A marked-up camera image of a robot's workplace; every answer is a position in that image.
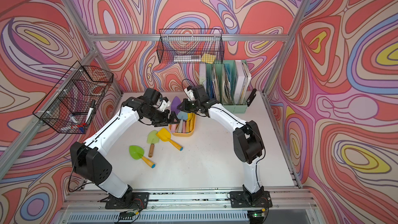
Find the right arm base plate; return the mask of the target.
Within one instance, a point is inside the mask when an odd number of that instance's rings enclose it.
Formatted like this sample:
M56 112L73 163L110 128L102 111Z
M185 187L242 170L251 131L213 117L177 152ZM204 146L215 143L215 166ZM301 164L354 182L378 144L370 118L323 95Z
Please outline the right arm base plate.
M271 208L273 207L269 191L260 190L254 194L243 191L228 193L232 208Z

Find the green trowel yellow handle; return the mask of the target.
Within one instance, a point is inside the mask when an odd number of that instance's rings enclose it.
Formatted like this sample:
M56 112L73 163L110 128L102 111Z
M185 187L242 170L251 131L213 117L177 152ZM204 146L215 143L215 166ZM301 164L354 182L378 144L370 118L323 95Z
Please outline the green trowel yellow handle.
M155 168L155 164L144 156L144 149L140 146L129 146L129 154L135 160L143 160L150 168Z

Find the yellow scoop orange handle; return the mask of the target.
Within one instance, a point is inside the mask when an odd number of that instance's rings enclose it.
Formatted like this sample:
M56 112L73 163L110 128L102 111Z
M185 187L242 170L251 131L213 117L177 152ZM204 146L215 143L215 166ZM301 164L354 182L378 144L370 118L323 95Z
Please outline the yellow scoop orange handle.
M177 148L179 151L183 150L183 147L176 143L175 141L172 140L171 138L171 133L166 129L162 128L160 131L157 132L157 137L163 141L163 142L169 142L172 144L175 148Z

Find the light green trowel wooden handle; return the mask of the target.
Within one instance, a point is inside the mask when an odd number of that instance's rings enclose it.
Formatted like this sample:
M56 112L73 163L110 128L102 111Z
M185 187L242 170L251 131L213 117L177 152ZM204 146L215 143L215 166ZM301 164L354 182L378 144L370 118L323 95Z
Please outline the light green trowel wooden handle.
M159 137L157 136L158 131L153 130L147 136L147 144L150 145L148 157L152 158L155 145L159 142Z

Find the yellow shovel yellow handle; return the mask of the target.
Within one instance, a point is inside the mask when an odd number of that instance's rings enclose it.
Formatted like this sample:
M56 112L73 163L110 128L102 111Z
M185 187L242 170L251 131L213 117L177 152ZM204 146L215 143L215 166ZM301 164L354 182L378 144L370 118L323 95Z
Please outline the yellow shovel yellow handle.
M191 133L194 129L194 123L195 123L195 114L190 113L188 115L188 120L186 122L186 132Z

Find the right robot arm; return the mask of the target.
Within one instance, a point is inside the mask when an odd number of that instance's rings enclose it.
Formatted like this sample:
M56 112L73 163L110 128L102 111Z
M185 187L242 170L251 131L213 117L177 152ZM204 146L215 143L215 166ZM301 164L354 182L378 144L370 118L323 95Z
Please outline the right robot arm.
M232 133L233 149L243 163L243 192L247 202L263 197L264 187L258 170L259 162L265 158L265 147L255 121L244 121L228 111L218 100L211 99L202 85L184 89L187 98L178 109L193 114L201 114L220 123Z

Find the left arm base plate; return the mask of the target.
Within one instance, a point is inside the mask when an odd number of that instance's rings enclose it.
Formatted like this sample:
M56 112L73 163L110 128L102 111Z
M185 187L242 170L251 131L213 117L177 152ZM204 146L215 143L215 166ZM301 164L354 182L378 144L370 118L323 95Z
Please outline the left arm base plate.
M128 192L122 198L109 195L101 200L106 209L146 209L150 194L148 192Z

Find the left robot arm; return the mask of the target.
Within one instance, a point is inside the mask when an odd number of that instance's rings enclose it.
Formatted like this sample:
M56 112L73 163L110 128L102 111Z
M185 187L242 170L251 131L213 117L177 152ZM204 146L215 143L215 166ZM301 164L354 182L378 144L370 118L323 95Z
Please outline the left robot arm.
M130 186L114 172L106 155L122 134L133 124L150 121L154 127L165 127L176 119L169 110L172 102L155 89L146 89L139 97L125 100L115 116L83 143L70 147L72 172L91 181L111 196L122 199Z

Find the purple trowel pink handle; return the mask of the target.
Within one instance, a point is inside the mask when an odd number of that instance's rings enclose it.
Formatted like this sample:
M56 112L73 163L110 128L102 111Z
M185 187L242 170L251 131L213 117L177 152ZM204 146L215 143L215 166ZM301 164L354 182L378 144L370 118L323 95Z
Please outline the purple trowel pink handle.
M178 109L178 106L181 104L181 99L177 96L175 96L172 100L171 103L171 112L174 112L175 115L178 115L180 110Z

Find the yellow storage box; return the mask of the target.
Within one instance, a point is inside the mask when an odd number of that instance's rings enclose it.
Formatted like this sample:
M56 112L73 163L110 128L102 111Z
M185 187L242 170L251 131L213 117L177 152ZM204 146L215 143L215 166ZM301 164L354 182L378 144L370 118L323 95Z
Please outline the yellow storage box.
M177 128L178 128L179 124L169 125L169 130L170 130L171 134L173 136L190 137L194 133L194 130L195 130L196 116L195 116L194 129L193 129L193 131L191 133L187 133L186 132L186 122L187 121L183 122L183 128L182 128L182 131L180 133L177 133Z

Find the light blue trowel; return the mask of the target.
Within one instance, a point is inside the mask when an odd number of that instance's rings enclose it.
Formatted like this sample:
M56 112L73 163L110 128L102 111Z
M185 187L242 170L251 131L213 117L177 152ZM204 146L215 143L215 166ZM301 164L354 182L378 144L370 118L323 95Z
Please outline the light blue trowel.
M183 122L188 119L188 113L186 112L179 112L177 114L177 118L180 120L178 128L177 128L177 133L180 133L183 128Z

